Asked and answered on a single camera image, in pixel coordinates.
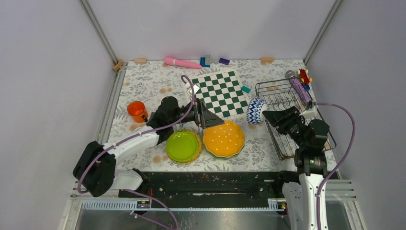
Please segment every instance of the zigzag pattern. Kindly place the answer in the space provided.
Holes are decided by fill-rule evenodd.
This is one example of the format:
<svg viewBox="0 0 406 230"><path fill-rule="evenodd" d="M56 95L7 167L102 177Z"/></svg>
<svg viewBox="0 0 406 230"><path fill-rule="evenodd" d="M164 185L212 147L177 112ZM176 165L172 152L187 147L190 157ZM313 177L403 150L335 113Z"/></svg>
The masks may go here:
<svg viewBox="0 0 406 230"><path fill-rule="evenodd" d="M247 122L251 125L259 125L261 121L261 108L266 104L266 101L260 97L254 97L248 105Z"/></svg>

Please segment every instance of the metal wire basket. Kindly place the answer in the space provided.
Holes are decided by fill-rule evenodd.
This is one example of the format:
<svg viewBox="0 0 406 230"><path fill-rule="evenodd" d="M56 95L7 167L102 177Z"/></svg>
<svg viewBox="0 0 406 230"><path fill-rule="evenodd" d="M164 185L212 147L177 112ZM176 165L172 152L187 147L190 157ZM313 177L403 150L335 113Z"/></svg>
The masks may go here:
<svg viewBox="0 0 406 230"><path fill-rule="evenodd" d="M303 112L306 108L305 103L299 98L289 79L257 83L255 85L255 93L258 97L265 99L268 104L268 110L280 111L296 106L300 112ZM317 113L318 115L314 119L324 120L318 109ZM306 120L306 124L309 124L311 120L312 119ZM276 153L278 154L278 158L281 161L293 158L294 152L298 148L296 143L289 136L279 134L268 121L265 121L265 123L275 146ZM328 140L329 141L326 142L326 148L323 151L332 150L337 146L336 140L334 140L331 132L328 132Z"/></svg>

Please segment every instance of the leaf pattern tablecloth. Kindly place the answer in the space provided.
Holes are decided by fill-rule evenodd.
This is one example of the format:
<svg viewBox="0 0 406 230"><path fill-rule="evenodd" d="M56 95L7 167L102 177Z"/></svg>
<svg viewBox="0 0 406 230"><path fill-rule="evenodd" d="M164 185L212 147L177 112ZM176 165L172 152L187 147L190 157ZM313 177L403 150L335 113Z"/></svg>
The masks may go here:
<svg viewBox="0 0 406 230"><path fill-rule="evenodd" d="M186 105L189 97L180 79L182 74L189 77L211 72L233 69L239 74L240 84L251 89L248 98L255 97L255 84L263 81L284 79L287 70L304 68L302 60L275 60L272 64L261 65L260 60L231 60L228 66L212 64L210 68L189 69L184 67L165 66L163 61L148 61L147 64L129 62L120 98L114 114L109 142L118 141L134 132L145 123L135 123L127 113L127 105L132 101L142 101L150 114L154 112L162 98L174 96L179 106ZM276 155L266 125L249 125L245 118L232 120L241 126L245 133L245 147L236 157L224 160L215 158L206 150L190 164L177 164L168 158L165 144L148 148L118 165L118 169L137 168L141 171L280 171L294 170L293 159L280 161ZM192 129L202 133L195 124L176 125L176 130ZM332 151L326 152L328 170L336 166Z"/></svg>

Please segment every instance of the wall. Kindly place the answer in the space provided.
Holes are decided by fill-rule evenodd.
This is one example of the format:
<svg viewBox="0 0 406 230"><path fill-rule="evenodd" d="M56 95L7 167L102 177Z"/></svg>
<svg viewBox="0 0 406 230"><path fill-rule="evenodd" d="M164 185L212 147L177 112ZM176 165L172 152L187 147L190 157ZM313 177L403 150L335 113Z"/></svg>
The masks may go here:
<svg viewBox="0 0 406 230"><path fill-rule="evenodd" d="M89 0L118 58L304 58L334 0Z"/></svg>
<svg viewBox="0 0 406 230"><path fill-rule="evenodd" d="M308 64L317 99L355 117L356 138L341 172L353 181L373 230L406 225L405 11L405 1L345 1ZM322 112L341 158L350 120L335 108Z"/></svg>
<svg viewBox="0 0 406 230"><path fill-rule="evenodd" d="M0 5L0 229L55 230L112 64L78 1Z"/></svg>

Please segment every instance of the orange mug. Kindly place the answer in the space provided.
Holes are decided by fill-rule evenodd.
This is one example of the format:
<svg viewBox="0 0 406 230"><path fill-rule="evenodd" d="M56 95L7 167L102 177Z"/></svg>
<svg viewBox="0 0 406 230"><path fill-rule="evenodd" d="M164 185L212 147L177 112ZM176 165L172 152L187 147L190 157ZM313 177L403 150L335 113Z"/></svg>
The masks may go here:
<svg viewBox="0 0 406 230"><path fill-rule="evenodd" d="M147 109L145 108L144 103L140 101L131 102L127 106L127 112L137 123L148 122Z"/></svg>

